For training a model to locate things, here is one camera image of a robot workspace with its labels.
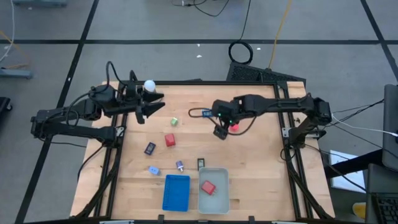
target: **red cube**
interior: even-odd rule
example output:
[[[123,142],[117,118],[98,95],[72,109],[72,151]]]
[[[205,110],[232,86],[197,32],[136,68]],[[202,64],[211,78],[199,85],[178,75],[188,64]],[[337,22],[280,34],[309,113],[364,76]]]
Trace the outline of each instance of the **red cube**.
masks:
[[[164,136],[164,139],[166,140],[166,146],[167,147],[175,146],[175,139],[174,139],[174,135],[173,134],[166,134]]]

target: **red object in bin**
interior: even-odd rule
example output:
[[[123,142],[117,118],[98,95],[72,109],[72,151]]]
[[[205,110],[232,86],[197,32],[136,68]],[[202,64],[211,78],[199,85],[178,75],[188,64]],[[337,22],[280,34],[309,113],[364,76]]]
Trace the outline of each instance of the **red object in bin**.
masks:
[[[209,195],[212,195],[214,191],[216,190],[216,186],[212,184],[210,181],[205,181],[203,185],[201,186],[201,189],[204,190],[206,193]]]
[[[164,139],[166,140],[166,146],[167,147],[175,146],[175,139],[174,139],[174,135],[173,134],[166,134],[164,136]]]

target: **small cylinder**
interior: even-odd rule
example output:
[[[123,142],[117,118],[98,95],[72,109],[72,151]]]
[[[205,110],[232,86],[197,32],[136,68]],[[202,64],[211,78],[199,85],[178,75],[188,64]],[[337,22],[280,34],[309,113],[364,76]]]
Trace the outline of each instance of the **small cylinder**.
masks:
[[[177,169],[182,172],[183,171],[182,168],[184,167],[182,162],[181,161],[177,161],[175,164],[177,165]]]

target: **gray floor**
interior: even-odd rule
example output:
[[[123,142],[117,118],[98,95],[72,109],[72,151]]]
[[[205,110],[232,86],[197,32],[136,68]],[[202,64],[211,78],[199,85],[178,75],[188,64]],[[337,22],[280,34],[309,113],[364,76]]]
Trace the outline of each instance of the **gray floor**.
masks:
[[[16,39],[79,39],[93,0],[69,0],[61,9],[16,7]],[[367,0],[386,40],[398,39],[395,0]],[[203,8],[216,12],[224,0],[209,1]],[[88,39],[236,39],[243,28],[248,1],[231,0],[220,17],[212,18],[193,7],[172,6],[170,1],[100,0]],[[273,39],[287,0],[252,0],[245,39]],[[11,8],[0,1],[0,30],[11,35]],[[359,0],[294,1],[281,39],[377,40]],[[4,53],[0,45],[0,55]],[[31,80],[0,79],[0,96],[8,96],[14,110],[5,119],[0,135],[0,222],[12,223],[39,156],[41,142],[30,135],[30,117],[39,109],[54,108],[77,45],[21,45],[32,58]],[[253,44],[252,66],[264,68],[272,45]],[[398,45],[389,45],[395,58]],[[228,44],[86,44],[68,92],[67,102],[105,79],[105,63],[112,60],[119,75],[134,69],[141,80],[225,80],[229,69]],[[246,50],[233,54],[244,60]],[[13,50],[1,66],[23,62]],[[331,104],[333,111],[374,103],[383,98],[383,86],[396,78],[380,45],[278,45],[272,69],[307,79],[307,91]],[[355,116],[350,124],[382,128],[382,105]],[[323,150],[356,155],[376,147],[335,128],[320,140]],[[376,144],[382,135],[352,130]],[[85,139],[57,138],[85,144]],[[76,173],[83,150],[56,146],[50,149],[26,222],[67,218],[76,187]],[[361,198],[332,191],[337,212],[348,213],[351,202]]]

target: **white cable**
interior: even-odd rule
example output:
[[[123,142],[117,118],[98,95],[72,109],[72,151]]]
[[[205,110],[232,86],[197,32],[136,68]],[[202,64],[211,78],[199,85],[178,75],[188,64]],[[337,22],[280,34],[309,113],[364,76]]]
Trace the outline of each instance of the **white cable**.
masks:
[[[14,3],[12,0],[11,2],[11,12],[12,12],[12,36],[11,36],[11,44],[8,47],[6,53],[0,58],[0,62],[7,56],[8,52],[10,52],[12,44],[14,43],[14,37],[15,37],[15,17],[14,17]]]
[[[352,126],[352,125],[349,125],[349,124],[347,124],[347,123],[344,123],[344,122],[338,120],[338,119],[335,117],[335,115],[334,115],[333,113],[331,114],[331,117],[332,117],[333,119],[335,119],[337,122],[339,122],[339,123],[341,123],[341,124],[344,124],[344,125],[347,125],[348,127],[351,127],[351,128],[363,129],[363,130],[368,130],[368,131],[378,131],[378,132],[387,133],[387,134],[390,134],[390,135],[392,135],[392,136],[398,137],[398,134],[397,134],[397,133],[391,133],[391,132],[389,132],[389,131],[382,131],[382,130],[371,129],[371,128],[354,127],[354,126]]]

